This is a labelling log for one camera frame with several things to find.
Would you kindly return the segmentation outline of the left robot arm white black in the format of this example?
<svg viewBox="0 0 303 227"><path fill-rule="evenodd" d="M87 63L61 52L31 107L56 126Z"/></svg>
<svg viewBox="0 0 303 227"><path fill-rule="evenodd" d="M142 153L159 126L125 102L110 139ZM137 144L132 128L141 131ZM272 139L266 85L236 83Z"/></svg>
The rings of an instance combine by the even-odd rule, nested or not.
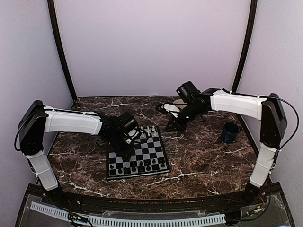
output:
<svg viewBox="0 0 303 227"><path fill-rule="evenodd" d="M138 130L139 125L129 112L110 116L106 113L56 109L35 100L18 124L14 149L27 158L48 199L56 206L63 206L67 196L44 152L44 134L74 132L98 135L109 143L114 152L126 158L134 149Z"/></svg>

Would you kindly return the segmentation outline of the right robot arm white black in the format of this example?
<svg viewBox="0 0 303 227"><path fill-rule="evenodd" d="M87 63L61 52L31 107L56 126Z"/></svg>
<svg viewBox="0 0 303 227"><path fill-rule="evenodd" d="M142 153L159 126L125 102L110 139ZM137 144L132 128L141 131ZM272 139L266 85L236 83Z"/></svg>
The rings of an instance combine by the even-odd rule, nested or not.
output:
<svg viewBox="0 0 303 227"><path fill-rule="evenodd" d="M275 168L278 155L284 147L281 143L287 128L282 106L284 100L275 93L257 96L223 88L209 88L201 92L191 81L182 84L177 93L183 103L165 102L157 106L160 112L171 115L166 132L183 132L190 121L209 111L241 114L261 122L258 157L241 198L244 204L252 205L259 199L261 188Z"/></svg>

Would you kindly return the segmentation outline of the black chess knight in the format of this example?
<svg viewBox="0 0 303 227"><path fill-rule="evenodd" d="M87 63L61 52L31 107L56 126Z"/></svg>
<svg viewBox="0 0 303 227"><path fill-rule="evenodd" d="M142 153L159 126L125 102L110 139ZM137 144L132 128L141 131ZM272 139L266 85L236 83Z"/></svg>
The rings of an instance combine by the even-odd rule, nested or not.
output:
<svg viewBox="0 0 303 227"><path fill-rule="evenodd" d="M138 172L145 172L144 166L139 166L138 167Z"/></svg>

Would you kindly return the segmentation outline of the black white chessboard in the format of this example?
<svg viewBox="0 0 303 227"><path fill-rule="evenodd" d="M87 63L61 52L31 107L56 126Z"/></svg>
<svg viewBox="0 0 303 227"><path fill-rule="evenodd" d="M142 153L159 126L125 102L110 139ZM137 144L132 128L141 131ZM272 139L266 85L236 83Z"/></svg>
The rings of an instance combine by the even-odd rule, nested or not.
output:
<svg viewBox="0 0 303 227"><path fill-rule="evenodd" d="M170 173L170 166L168 157L164 148L164 144L161 138L160 129L158 126L147 126L144 128L146 134L141 135L135 142L135 147L132 155L129 159L122 159L116 157L116 154L109 150L107 152L107 180L121 180L139 176L149 176ZM161 168L161 164L158 162L158 158L164 157L166 169ZM153 164L152 160L156 159L157 163ZM140 161L143 161L145 172L138 172ZM147 171L146 167L150 165L151 170ZM137 167L136 172L132 172L132 167ZM124 174L124 167L130 168L129 174ZM118 169L122 168L123 172L118 173Z"/></svg>

